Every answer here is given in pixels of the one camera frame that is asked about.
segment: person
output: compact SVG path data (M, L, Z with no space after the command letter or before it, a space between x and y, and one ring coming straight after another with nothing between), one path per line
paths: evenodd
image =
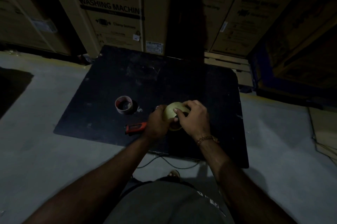
M213 140L207 109L199 101L183 104L191 109L187 117L179 109L174 111L199 144L232 219L192 185L181 182L174 171L168 180L138 184L121 195L151 145L164 137L171 122L178 121L164 121L166 106L160 105L139 139L63 188L24 223L230 223L233 219L236 223L295 223Z

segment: tape roll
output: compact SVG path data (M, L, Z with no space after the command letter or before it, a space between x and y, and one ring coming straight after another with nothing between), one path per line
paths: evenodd
M185 116L187 116L188 113L190 113L190 110L186 108L185 106L183 106L181 102L174 102L168 105L166 109L164 110L164 113L163 113L164 120L169 120L170 118L177 117L177 114L173 111L173 109L175 108L180 109L185 114ZM178 121L178 122L171 123L169 130L178 131L181 128L182 127Z
M128 96L120 96L115 101L115 107L120 114L127 115L132 112L132 99Z

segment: concrete floor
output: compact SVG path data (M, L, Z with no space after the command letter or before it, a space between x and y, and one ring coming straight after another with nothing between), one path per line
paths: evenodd
M53 134L88 68L0 52L0 67L31 73L26 90L0 119L0 223L20 223L60 188L121 150ZM315 151L308 111L241 94L250 168L247 175L299 223L336 223L337 167ZM140 165L154 156L147 154ZM167 158L178 167L194 163ZM172 169L156 159L135 171L141 181ZM181 176L221 204L208 166Z

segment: printed label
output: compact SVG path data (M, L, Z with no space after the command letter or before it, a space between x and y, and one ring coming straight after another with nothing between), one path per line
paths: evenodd
M164 44L156 42L146 42L146 51L150 53L162 54Z
M57 33L57 29L56 29L54 23L50 19L48 19L48 20L38 20L38 19L31 18L30 21L40 31Z
M140 36L138 36L136 34L133 35L133 40L139 41L139 39L140 39Z
M225 30L227 24L228 24L228 22L226 22L226 21L223 22L223 25L222 25L222 27L220 29L220 32L223 32Z

